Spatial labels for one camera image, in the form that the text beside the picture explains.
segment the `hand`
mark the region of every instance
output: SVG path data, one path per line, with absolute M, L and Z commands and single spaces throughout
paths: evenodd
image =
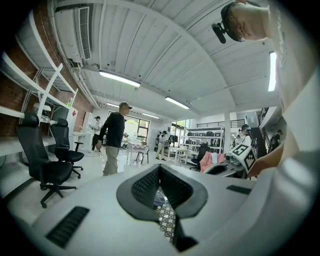
M 96 143 L 95 147 L 97 150 L 100 150 L 101 149 L 101 144 L 102 144 L 102 141 L 101 140 L 98 140 L 98 142 Z

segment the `air vent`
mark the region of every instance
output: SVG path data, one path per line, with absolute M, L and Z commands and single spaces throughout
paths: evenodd
M 46 238 L 61 248 L 65 248 L 81 222 L 88 214 L 89 209 L 76 206 L 46 235 Z
M 81 37 L 81 46 L 85 60 L 91 58 L 90 41 L 89 41 L 89 10 L 90 7 L 81 7 L 78 9 L 79 30 Z

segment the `chair armrest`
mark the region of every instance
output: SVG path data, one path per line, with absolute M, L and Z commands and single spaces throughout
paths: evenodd
M 42 165 L 47 165 L 47 164 L 49 164 L 51 162 L 51 160 L 50 159 L 45 159 L 45 158 L 38 158 L 37 162 L 39 162 Z
M 67 145 L 61 145 L 61 146 L 56 146 L 55 149 L 56 150 L 66 150 L 66 151 L 68 151 L 70 149 L 70 147 L 67 146 Z

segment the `office chair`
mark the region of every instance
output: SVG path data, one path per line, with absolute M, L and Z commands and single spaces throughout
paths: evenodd
M 69 150 L 69 127 L 68 127 L 68 121 L 62 118 L 58 118 L 58 123 L 51 125 L 51 131 L 55 139 L 55 150 L 54 154 L 59 159 L 59 162 L 66 161 L 72 163 L 72 165 L 75 162 L 80 161 L 82 158 L 84 158 L 85 154 L 78 152 L 78 148 L 80 144 L 83 144 L 82 142 L 75 142 L 76 148 L 75 151 Z M 81 178 L 81 174 L 75 170 L 75 168 L 81 168 L 81 171 L 83 170 L 82 166 L 74 166 L 72 168 L 72 171 L 76 174 L 78 174 L 78 179 Z
M 190 170 L 196 169 L 196 171 L 200 170 L 200 161 L 202 158 L 204 158 L 205 154 L 207 151 L 210 151 L 210 147 L 206 143 L 202 143 L 201 146 L 199 147 L 199 153 L 198 157 L 195 159 L 195 154 L 193 154 L 193 159 L 191 161 L 195 163 L 197 166 L 196 167 L 190 167 Z
M 54 192 L 63 198 L 60 190 L 77 189 L 75 186 L 61 186 L 71 175 L 72 163 L 49 160 L 42 140 L 39 118 L 35 113 L 24 113 L 24 119 L 16 128 L 16 133 L 29 162 L 30 176 L 40 181 L 41 190 L 50 189 L 40 201 L 43 208 L 47 208 L 45 201 Z

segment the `fluorescent light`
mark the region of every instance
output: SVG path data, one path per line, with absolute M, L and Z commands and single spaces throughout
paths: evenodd
M 122 83 L 126 83 L 131 86 L 135 86 L 135 87 L 139 87 L 141 85 L 141 83 L 139 83 L 139 82 L 135 82 L 130 79 L 124 78 L 122 76 L 119 76 L 116 74 L 111 74 L 111 73 L 108 73 L 108 72 L 102 71 L 102 70 L 99 71 L 99 75 L 102 77 L 105 77 L 105 78 L 110 78 L 110 79 L 117 80 Z
M 178 101 L 174 100 L 173 98 L 166 97 L 165 99 L 166 99 L 168 102 L 174 103 L 174 104 L 176 104 L 176 105 L 180 106 L 181 108 L 184 108 L 185 110 L 188 110 L 188 109 L 189 109 L 189 107 L 188 107 L 188 106 L 183 105 L 182 103 L 180 103 L 180 102 L 178 102 Z
M 151 114 L 142 113 L 142 115 L 147 116 L 147 117 L 151 117 L 151 118 L 159 119 L 159 117 L 151 115 Z
M 270 53 L 270 81 L 269 81 L 269 89 L 268 92 L 272 92 L 276 87 L 276 60 L 277 55 L 275 52 Z
M 107 103 L 108 106 L 112 106 L 112 107 L 115 107 L 115 108 L 119 108 L 118 105 L 115 105 L 115 104 L 112 104 L 112 103 Z

